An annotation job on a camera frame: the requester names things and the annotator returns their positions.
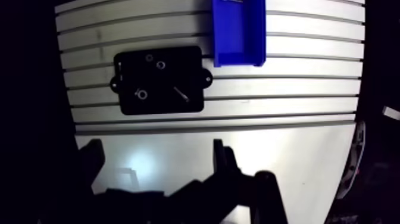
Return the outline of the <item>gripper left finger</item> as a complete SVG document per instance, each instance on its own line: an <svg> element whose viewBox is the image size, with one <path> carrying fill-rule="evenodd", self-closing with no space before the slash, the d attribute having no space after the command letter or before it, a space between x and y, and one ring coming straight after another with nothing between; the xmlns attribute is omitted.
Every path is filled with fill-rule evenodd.
<svg viewBox="0 0 400 224"><path fill-rule="evenodd" d="M102 141L92 139L79 150L82 180L79 219L82 223L164 223L164 193L108 188L96 194L92 184L105 164Z"/></svg>

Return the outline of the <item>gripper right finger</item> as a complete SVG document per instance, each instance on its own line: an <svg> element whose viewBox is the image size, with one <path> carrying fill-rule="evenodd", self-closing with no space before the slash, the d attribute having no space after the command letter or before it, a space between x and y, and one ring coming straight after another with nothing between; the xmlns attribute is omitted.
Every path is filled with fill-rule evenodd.
<svg viewBox="0 0 400 224"><path fill-rule="evenodd" d="M193 180L168 197L174 223L221 223L237 206L249 208L251 223L287 223L277 179L272 172L249 176L220 139L213 140L214 173Z"/></svg>

